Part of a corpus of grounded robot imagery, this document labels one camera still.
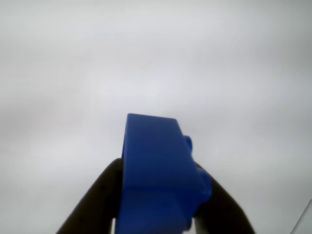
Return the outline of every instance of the blue plastic block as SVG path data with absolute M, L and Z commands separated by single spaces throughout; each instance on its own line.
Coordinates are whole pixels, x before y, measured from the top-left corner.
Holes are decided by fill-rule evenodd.
M 117 234 L 181 234 L 212 189 L 175 119 L 129 114 Z

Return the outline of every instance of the gray background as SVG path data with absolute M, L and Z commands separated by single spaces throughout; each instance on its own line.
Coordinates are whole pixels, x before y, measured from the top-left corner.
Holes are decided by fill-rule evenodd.
M 0 233 L 55 233 L 127 113 L 176 118 L 257 233 L 290 233 L 312 198 L 308 2 L 0 1 Z

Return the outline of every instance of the blue toy brick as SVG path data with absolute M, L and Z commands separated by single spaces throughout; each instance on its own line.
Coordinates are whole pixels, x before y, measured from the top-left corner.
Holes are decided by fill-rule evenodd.
M 117 234 L 180 234 L 209 199 L 191 156 L 192 141 L 175 119 L 129 114 Z

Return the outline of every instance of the plastic object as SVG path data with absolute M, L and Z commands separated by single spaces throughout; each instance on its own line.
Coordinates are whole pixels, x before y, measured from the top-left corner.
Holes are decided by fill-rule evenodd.
M 180 234 L 212 190 L 175 119 L 128 114 L 117 234 Z

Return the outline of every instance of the white wall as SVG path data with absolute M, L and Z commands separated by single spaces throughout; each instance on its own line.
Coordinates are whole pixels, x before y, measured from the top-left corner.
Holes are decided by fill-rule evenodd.
M 312 198 L 311 22 L 300 1 L 2 0 L 0 233 L 55 233 L 130 112 L 176 118 L 257 233 L 290 233 Z

